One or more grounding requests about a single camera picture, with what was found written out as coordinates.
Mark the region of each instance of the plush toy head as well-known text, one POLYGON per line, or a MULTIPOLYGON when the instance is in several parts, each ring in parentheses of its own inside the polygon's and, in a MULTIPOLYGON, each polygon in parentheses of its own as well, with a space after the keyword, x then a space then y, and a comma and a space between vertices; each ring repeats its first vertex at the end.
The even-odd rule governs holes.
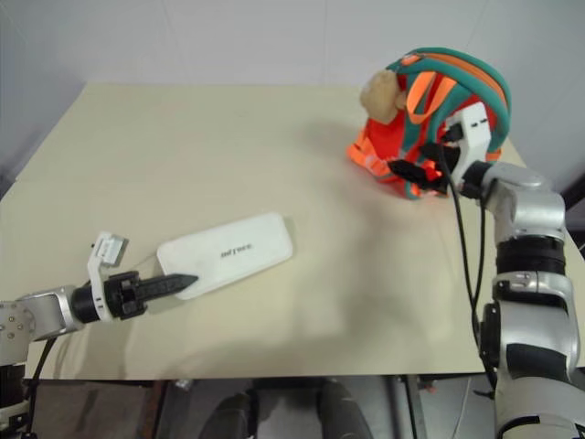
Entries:
POLYGON ((406 92, 400 90, 396 73, 382 70, 369 80, 359 95, 367 116, 377 122, 388 124, 406 105, 406 92))

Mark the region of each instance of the tabletop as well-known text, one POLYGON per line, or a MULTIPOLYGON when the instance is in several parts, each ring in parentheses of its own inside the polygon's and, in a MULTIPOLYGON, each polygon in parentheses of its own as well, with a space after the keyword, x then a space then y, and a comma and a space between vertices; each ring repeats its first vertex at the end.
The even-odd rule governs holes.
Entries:
MULTIPOLYGON (((87 281, 100 230, 119 272, 158 245, 280 212, 293 257, 190 301, 61 337, 44 378, 153 380, 482 370, 452 201, 409 201, 345 156, 358 89, 88 85, 0 203, 0 297, 87 281)), ((506 142, 503 160, 522 164, 506 142)), ((462 200, 474 278, 479 209, 462 200)), ((487 222, 481 305, 495 274, 487 222)), ((585 333, 585 264, 566 245, 585 333)), ((31 374, 42 343, 31 345, 31 374)), ((580 364, 585 364, 581 356, 580 364)))

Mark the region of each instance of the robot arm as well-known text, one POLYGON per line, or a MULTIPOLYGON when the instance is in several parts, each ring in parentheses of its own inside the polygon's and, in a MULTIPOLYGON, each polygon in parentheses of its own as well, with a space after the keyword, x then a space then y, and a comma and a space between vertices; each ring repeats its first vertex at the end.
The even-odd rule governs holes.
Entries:
MULTIPOLYGON (((482 200, 495 219, 497 276, 478 348, 484 365, 497 373, 497 437, 585 437, 585 392, 574 385, 580 342, 565 275, 563 199, 529 169, 484 162, 490 137, 482 103, 457 112, 447 126, 444 140, 451 148, 422 147, 447 172, 422 185, 446 191, 451 178, 456 192, 482 200)), ((406 179, 417 176, 415 183, 424 178, 411 165, 391 167, 406 179)))
POLYGON ((82 287, 64 285, 0 302, 2 437, 28 437, 16 431, 29 420, 29 395, 24 394, 21 380, 31 342, 79 331, 97 320, 139 316, 146 310, 145 302, 178 293, 197 280, 184 274, 141 280, 138 272, 108 277, 105 270, 119 265, 126 243, 124 238, 102 232, 88 261, 90 282, 82 287))

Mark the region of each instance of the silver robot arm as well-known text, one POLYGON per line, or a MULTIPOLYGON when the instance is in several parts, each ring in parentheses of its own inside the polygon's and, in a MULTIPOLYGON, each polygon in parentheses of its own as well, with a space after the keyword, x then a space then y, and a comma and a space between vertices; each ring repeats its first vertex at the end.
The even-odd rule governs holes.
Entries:
POLYGON ((484 308, 480 355, 497 370, 496 431, 504 438, 579 438, 585 392, 573 286, 565 275, 565 207, 548 182, 507 163, 471 164, 459 185, 495 219, 497 276, 484 308))
POLYGON ((79 331, 85 324, 139 316, 149 300, 175 294, 197 280, 196 276, 170 274, 141 280, 138 272, 106 275, 117 267, 127 240, 109 232, 98 236, 88 261, 90 282, 82 287, 64 285, 0 302, 0 435, 35 437, 30 430, 31 391, 22 386, 28 345, 79 331))

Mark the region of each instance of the white wall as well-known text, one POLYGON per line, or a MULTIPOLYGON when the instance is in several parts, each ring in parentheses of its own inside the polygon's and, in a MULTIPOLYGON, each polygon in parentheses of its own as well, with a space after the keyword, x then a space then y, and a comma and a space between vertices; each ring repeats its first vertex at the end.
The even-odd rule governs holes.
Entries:
POLYGON ((580 0, 0 0, 0 166, 85 81, 361 85, 447 46, 505 75, 516 147, 564 187, 585 172, 584 21, 580 0))

